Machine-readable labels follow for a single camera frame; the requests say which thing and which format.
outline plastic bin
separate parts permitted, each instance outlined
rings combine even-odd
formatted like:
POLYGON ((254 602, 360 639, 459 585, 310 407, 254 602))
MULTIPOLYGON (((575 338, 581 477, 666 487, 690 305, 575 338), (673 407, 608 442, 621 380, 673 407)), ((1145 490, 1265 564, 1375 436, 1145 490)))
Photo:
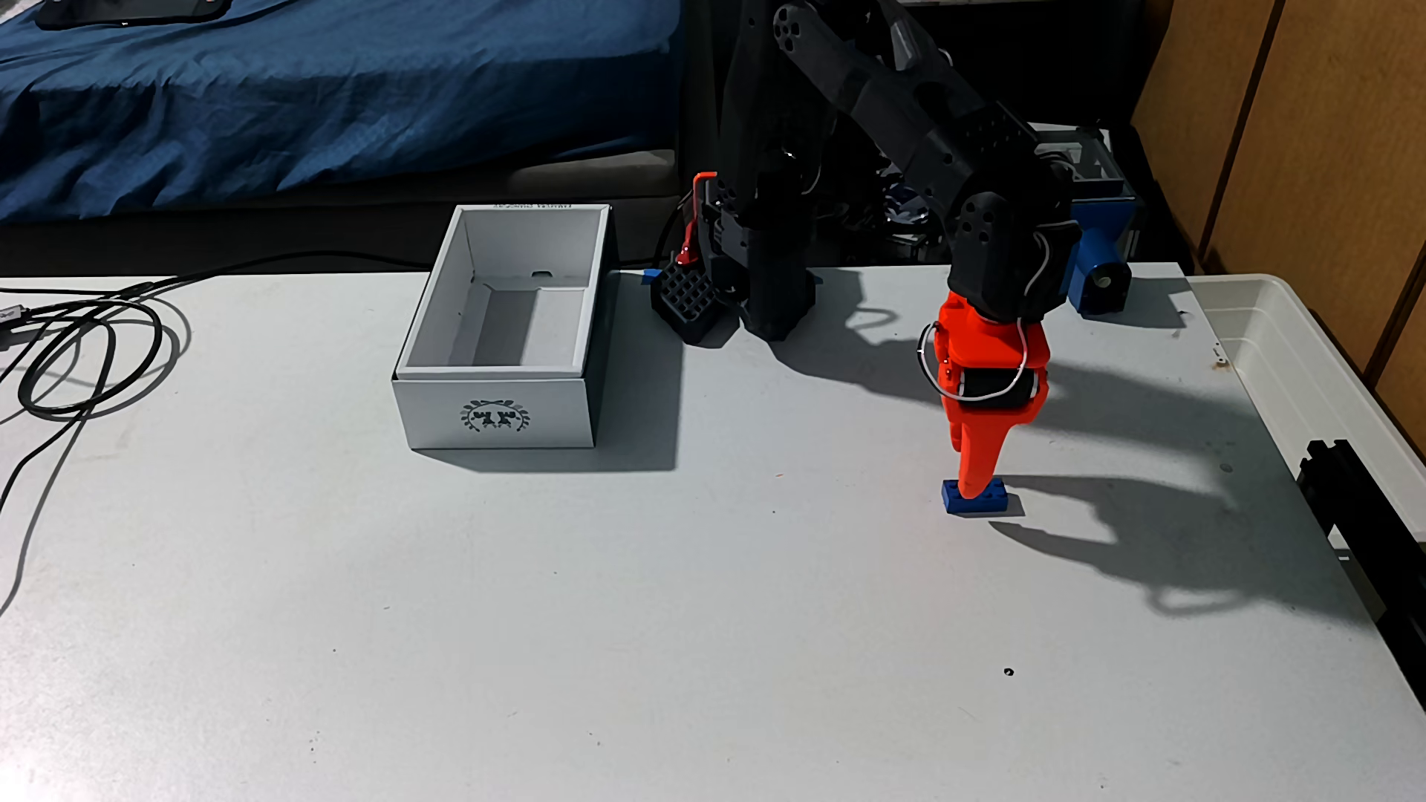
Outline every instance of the plastic bin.
POLYGON ((1188 281, 1293 475, 1309 441, 1349 441, 1412 535, 1426 542, 1426 465, 1292 287, 1272 275, 1188 281))

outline white box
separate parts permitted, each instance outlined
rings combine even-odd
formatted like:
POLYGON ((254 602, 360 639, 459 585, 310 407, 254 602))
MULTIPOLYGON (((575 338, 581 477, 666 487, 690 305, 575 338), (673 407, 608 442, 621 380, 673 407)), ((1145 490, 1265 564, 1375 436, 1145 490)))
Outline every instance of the white box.
POLYGON ((392 377, 411 448, 592 447, 616 263, 607 204, 458 205, 392 377))

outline blue clamp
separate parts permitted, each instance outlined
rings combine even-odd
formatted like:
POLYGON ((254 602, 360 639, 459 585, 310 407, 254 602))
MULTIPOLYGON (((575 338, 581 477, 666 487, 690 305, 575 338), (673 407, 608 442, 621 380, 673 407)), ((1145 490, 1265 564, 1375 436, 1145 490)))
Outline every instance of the blue clamp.
POLYGON ((1079 314, 1124 311, 1132 275, 1115 241, 1129 225, 1135 208, 1134 198, 1075 201, 1071 207, 1084 235, 1070 253, 1062 288, 1079 314))
POLYGON ((1010 509, 1010 497, 1005 495, 1005 481, 998 478, 991 479, 985 492, 975 498, 961 498, 960 482, 945 479, 941 482, 941 501, 945 502, 945 511, 951 515, 961 515, 964 512, 1005 512, 1010 509))

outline white wire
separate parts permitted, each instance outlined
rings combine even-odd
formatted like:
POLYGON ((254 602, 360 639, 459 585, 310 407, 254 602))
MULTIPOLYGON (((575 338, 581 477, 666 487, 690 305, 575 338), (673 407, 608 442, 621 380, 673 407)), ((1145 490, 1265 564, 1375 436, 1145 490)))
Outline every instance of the white wire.
MULTIPOLYGON (((1040 275, 1045 271, 1047 267, 1050 267, 1050 241, 1045 240, 1045 235, 1041 234, 1040 231, 1035 231, 1034 234, 1035 234, 1035 241, 1040 243, 1040 248, 1045 251, 1045 258, 1044 261, 1040 263, 1040 270, 1037 270, 1035 274, 1030 277, 1030 284, 1025 284, 1025 291, 1022 293, 1022 295, 1027 298, 1030 297, 1030 288, 1035 285, 1035 281, 1040 281, 1040 275)), ((1015 318, 1015 331, 1020 334, 1020 367, 1015 368, 1015 378, 1010 380, 1010 384, 1007 384, 1004 390, 997 390, 995 392, 990 392, 987 395, 957 395, 955 392, 951 392, 944 387, 941 387, 941 382, 937 381, 934 375, 931 375, 931 370, 925 367, 925 341, 930 337, 931 330, 940 327, 937 321, 928 323, 925 328, 921 330, 921 341, 915 350, 915 361, 921 364, 921 372, 925 374, 925 378, 927 381, 931 382, 931 387, 934 387, 935 391, 944 395, 945 398, 950 398, 953 401, 990 401, 991 398, 1000 398, 1001 395, 1005 395, 1007 392, 1014 390, 1017 384, 1020 384, 1020 377, 1025 374, 1025 362, 1030 361, 1030 341, 1025 340, 1024 321, 1025 318, 1022 317, 1015 318)))

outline black 3d-printed holder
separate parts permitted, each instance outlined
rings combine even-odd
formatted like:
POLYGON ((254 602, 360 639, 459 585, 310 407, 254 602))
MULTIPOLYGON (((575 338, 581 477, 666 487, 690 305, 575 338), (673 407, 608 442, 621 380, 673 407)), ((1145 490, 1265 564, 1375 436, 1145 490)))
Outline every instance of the black 3d-printed holder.
POLYGON ((702 264, 670 263, 653 278, 649 303, 689 345, 697 345, 724 311, 702 264))

